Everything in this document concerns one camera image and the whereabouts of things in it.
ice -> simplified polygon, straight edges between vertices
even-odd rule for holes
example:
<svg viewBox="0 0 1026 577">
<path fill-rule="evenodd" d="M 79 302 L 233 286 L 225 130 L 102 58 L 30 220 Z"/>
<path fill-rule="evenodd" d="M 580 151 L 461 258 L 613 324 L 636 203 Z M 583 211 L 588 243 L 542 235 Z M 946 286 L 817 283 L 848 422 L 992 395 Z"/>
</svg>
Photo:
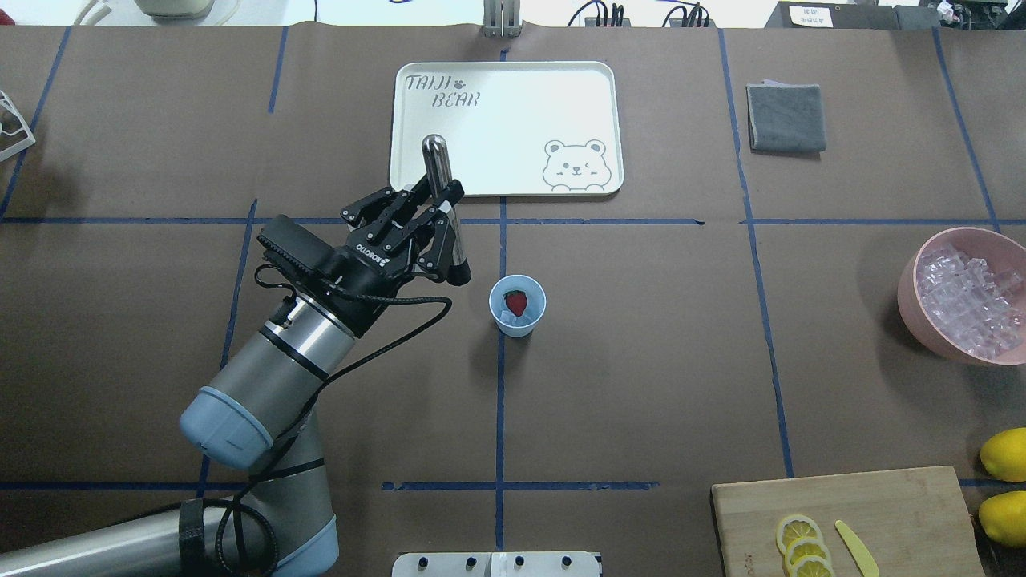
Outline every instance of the ice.
<svg viewBox="0 0 1026 577">
<path fill-rule="evenodd" d="M 1008 300 L 1024 287 L 1017 271 L 994 274 L 986 260 L 944 244 L 919 259 L 916 275 L 923 309 L 960 349 L 993 360 L 1023 343 L 1026 312 Z"/>
</svg>

yellow knife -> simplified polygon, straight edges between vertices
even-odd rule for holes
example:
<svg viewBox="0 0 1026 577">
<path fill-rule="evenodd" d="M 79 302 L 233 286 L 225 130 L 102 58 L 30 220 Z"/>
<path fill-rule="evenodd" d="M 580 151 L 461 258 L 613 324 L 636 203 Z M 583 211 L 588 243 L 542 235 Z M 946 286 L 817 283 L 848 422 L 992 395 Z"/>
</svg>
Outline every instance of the yellow knife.
<svg viewBox="0 0 1026 577">
<path fill-rule="evenodd" d="M 847 545 L 847 550 L 852 552 L 852 556 L 855 557 L 855 564 L 859 566 L 859 571 L 862 572 L 862 577 L 880 577 L 880 570 L 876 567 L 876 562 L 873 561 L 873 555 L 869 553 L 869 549 L 866 548 L 866 544 L 859 539 L 859 536 L 852 531 L 843 521 L 838 521 L 834 524 L 837 528 L 837 533 L 840 533 L 840 538 L 844 540 L 844 544 Z"/>
</svg>

red object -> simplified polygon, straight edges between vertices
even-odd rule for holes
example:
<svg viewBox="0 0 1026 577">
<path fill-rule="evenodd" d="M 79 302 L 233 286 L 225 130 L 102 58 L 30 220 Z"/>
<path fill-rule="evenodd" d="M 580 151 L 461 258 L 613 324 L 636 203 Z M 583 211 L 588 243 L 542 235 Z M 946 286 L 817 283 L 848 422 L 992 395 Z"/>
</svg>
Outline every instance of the red object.
<svg viewBox="0 0 1026 577">
<path fill-rule="evenodd" d="M 523 291 L 506 293 L 506 308 L 517 316 L 523 316 L 523 310 L 527 308 L 527 295 L 524 295 Z"/>
</svg>

bear drawing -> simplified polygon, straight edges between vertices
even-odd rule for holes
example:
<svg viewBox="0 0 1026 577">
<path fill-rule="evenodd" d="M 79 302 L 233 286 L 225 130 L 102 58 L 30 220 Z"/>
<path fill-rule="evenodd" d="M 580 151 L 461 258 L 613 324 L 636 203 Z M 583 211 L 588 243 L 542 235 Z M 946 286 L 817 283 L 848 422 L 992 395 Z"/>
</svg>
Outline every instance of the bear drawing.
<svg viewBox="0 0 1026 577">
<path fill-rule="evenodd" d="M 549 161 L 542 178 L 554 192 L 598 192 L 605 190 L 605 185 L 613 178 L 602 156 L 605 145 L 601 141 L 588 141 L 584 146 L 549 141 L 545 145 L 545 153 L 549 155 Z"/>
</svg>

lemon slice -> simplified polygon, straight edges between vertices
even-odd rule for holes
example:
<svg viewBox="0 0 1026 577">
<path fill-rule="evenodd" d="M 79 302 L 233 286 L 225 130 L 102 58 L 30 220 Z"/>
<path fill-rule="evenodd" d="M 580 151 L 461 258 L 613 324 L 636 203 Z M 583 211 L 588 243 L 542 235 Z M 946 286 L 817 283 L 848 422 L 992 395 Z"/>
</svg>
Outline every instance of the lemon slice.
<svg viewBox="0 0 1026 577">
<path fill-rule="evenodd" d="M 791 567 L 790 577 L 834 577 L 830 562 L 819 555 L 798 557 Z"/>
<path fill-rule="evenodd" d="M 787 546 L 787 552 L 784 553 L 784 565 L 790 570 L 799 559 L 808 555 L 822 557 L 826 560 L 827 564 L 832 563 L 830 549 L 827 548 L 826 543 L 819 537 L 802 537 L 791 541 L 791 544 Z"/>
<path fill-rule="evenodd" d="M 787 547 L 793 541 L 802 537 L 813 537 L 823 540 L 823 532 L 816 522 L 803 514 L 791 514 L 777 524 L 777 548 L 781 554 L 787 553 Z"/>
</svg>

